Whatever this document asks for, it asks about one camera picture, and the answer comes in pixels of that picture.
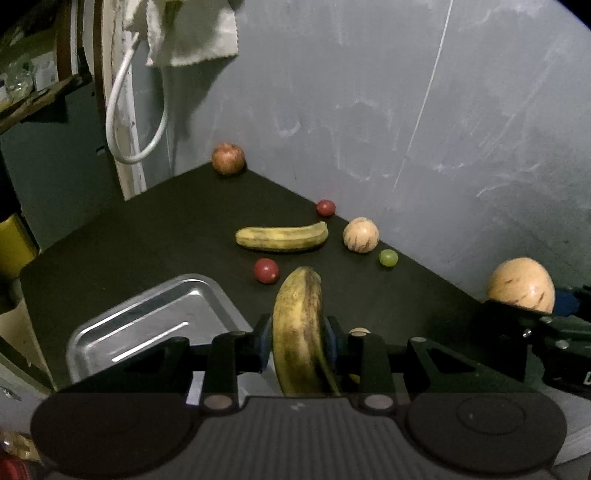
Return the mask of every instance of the small toy fruit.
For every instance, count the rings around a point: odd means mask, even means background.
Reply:
[[[255,277],[267,285],[275,283],[279,280],[279,265],[270,258],[259,258],[255,262]]]
[[[236,232],[236,243],[266,252],[299,252],[323,244],[328,237],[326,222],[289,227],[249,226]]]
[[[546,269],[527,257],[514,258],[499,265],[488,283],[487,298],[552,313],[554,284]]]
[[[379,262],[384,267],[393,267],[398,263],[398,254],[394,250],[387,248],[379,253]]]
[[[213,168],[222,175],[234,175],[244,168],[244,150],[238,145],[221,143],[213,149]]]
[[[378,240],[378,227],[365,217],[351,220],[343,231],[343,242],[347,248],[360,254],[371,252],[378,245]]]
[[[273,360],[286,397],[339,393],[324,355],[322,324],[320,275],[296,268],[279,288],[272,317]]]
[[[316,212],[321,217],[332,217],[336,213],[336,205],[330,200],[321,200],[316,204]]]

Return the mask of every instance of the banana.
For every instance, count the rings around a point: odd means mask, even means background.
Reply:
[[[320,276],[296,268],[283,282],[273,308],[273,360],[284,395],[339,393],[326,361]]]
[[[326,222],[296,227],[246,227],[236,232],[236,243],[267,252],[297,252],[324,243],[328,236]]]

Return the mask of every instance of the black table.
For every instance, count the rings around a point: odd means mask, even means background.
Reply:
[[[318,221],[314,204],[255,174],[220,178],[210,164],[171,179],[100,215],[56,243],[22,272],[34,330],[59,387],[70,383],[66,345],[81,324],[120,302],[185,273],[216,280],[245,319],[270,312],[281,282],[265,286],[252,269],[276,260],[285,278],[310,265],[322,277],[325,314],[343,329],[363,326],[388,343],[428,336],[477,360],[471,319],[479,303],[404,255],[382,267],[380,243],[369,254],[348,251],[346,221],[327,221],[329,238],[315,251],[262,254],[235,244],[244,226],[297,226]]]

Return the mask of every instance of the bolt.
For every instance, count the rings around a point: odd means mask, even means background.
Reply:
[[[210,410],[226,410],[232,406],[232,399],[227,395],[209,395],[203,404]]]
[[[374,394],[365,397],[365,406],[372,410],[388,410],[394,405],[392,397],[382,394]]]
[[[21,397],[19,397],[16,393],[14,393],[9,388],[0,387],[0,392],[4,393],[4,395],[6,395],[11,400],[20,400],[21,399]]]
[[[566,340],[556,340],[555,345],[561,350],[566,350],[570,346]]]

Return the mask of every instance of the gray wall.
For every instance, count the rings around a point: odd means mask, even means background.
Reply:
[[[591,32],[557,1],[244,0],[237,19],[236,59],[174,70],[177,174],[235,142],[476,297],[519,255],[589,281]]]

